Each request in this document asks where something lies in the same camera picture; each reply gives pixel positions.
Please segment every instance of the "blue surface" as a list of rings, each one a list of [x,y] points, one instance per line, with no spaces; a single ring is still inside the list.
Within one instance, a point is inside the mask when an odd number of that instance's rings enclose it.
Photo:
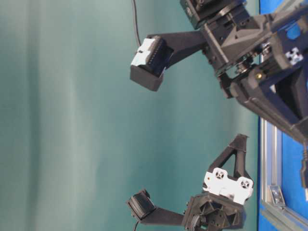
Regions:
[[[260,0],[260,12],[272,13],[283,2],[283,0]]]
[[[305,202],[299,171],[303,158],[303,146],[287,135],[282,137],[282,191],[287,206],[308,219],[308,203]]]

